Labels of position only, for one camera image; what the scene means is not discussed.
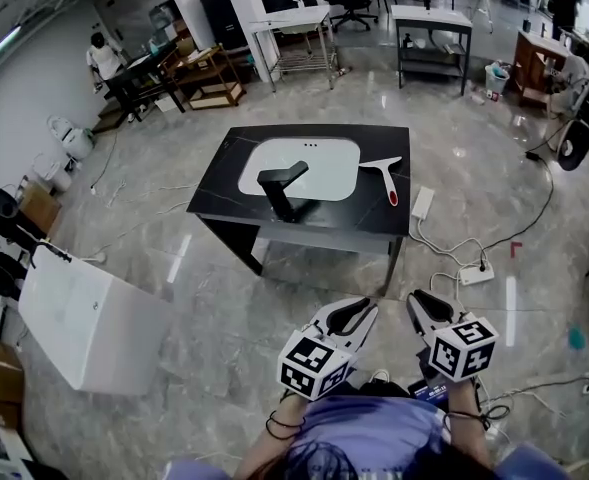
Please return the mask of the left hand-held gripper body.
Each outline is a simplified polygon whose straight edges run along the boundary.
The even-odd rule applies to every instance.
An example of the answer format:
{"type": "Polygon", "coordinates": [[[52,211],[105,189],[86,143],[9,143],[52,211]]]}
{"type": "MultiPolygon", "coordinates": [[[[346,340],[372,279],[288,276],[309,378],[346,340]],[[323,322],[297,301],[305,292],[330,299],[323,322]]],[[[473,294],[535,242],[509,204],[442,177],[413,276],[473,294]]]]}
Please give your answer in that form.
{"type": "Polygon", "coordinates": [[[318,400],[353,373],[358,351],[357,325],[335,332],[314,320],[294,331],[280,352],[277,381],[308,401],[318,400]]]}

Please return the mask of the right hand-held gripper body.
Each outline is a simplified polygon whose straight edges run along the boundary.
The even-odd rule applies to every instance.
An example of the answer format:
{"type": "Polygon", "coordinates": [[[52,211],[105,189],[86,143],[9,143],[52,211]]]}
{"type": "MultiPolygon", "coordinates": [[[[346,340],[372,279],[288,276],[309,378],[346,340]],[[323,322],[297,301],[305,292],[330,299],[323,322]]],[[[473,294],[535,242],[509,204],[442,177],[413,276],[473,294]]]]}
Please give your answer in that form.
{"type": "Polygon", "coordinates": [[[422,336],[427,351],[419,358],[421,372],[428,382],[469,380],[489,367],[498,337],[486,318],[471,313],[458,323],[428,330],[422,336]]]}

